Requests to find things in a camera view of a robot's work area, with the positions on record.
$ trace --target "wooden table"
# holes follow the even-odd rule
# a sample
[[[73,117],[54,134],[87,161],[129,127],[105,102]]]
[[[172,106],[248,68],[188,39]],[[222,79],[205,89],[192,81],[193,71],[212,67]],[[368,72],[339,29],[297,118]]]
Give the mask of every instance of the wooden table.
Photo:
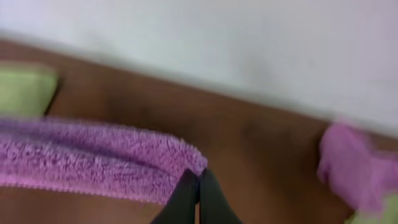
[[[58,69],[62,85],[49,115],[154,129],[196,145],[244,223],[342,223],[352,212],[315,175],[324,121],[9,41],[0,41],[0,59]],[[160,209],[99,196],[0,190],[2,224],[149,223]]]

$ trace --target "black object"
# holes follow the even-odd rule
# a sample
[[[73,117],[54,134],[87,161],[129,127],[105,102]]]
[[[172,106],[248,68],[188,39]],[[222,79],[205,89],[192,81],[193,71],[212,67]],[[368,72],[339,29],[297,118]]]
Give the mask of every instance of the black object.
[[[200,224],[241,224],[226,201],[212,171],[205,169],[197,177],[185,170],[169,201],[151,224],[191,224],[195,205],[200,203]]]

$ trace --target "pink towel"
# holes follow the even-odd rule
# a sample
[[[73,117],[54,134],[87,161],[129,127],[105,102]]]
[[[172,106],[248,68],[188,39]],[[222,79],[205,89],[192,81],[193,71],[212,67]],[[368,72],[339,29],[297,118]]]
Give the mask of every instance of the pink towel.
[[[207,160],[171,135],[109,124],[0,119],[0,185],[165,204]]]
[[[355,210],[380,213],[383,198],[398,190],[398,160],[376,150],[361,131],[331,125],[320,144],[319,179]]]

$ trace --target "fuzzy fabric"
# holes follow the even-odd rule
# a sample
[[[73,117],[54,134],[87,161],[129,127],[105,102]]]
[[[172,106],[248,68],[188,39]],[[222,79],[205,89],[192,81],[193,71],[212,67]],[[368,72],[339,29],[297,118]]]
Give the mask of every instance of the fuzzy fabric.
[[[362,131],[333,124],[323,136],[320,154],[322,182],[358,212],[383,213],[384,198],[398,190],[396,152],[377,150]]]
[[[0,119],[0,185],[165,204],[207,160],[168,134],[55,119]]]

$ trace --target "green cloth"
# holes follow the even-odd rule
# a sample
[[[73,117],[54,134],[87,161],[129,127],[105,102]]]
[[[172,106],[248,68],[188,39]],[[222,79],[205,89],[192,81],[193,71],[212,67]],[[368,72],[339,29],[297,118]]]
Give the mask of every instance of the green cloth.
[[[380,217],[370,217],[356,213],[345,224],[396,224],[398,223],[398,194],[393,194],[384,199],[384,211]]]
[[[56,87],[57,77],[49,69],[0,65],[0,114],[42,116]]]

